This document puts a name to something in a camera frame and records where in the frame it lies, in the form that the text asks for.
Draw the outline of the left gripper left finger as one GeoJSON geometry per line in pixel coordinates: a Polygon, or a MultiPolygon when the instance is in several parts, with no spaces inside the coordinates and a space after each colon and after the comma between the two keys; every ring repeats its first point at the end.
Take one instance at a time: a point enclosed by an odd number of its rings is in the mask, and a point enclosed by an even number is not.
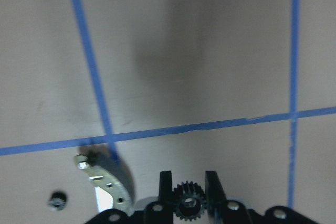
{"type": "Polygon", "coordinates": [[[172,189],[172,172],[160,172],[159,197],[160,205],[163,207],[159,211],[159,223],[173,223],[173,189],[172,189]]]}

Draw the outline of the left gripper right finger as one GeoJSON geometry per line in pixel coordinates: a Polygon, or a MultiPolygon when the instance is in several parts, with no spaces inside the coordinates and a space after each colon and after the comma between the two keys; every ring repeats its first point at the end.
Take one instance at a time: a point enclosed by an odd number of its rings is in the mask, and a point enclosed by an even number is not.
{"type": "Polygon", "coordinates": [[[227,203],[227,198],[218,174],[215,171],[205,172],[205,196],[209,222],[224,223],[223,211],[227,203]]]}

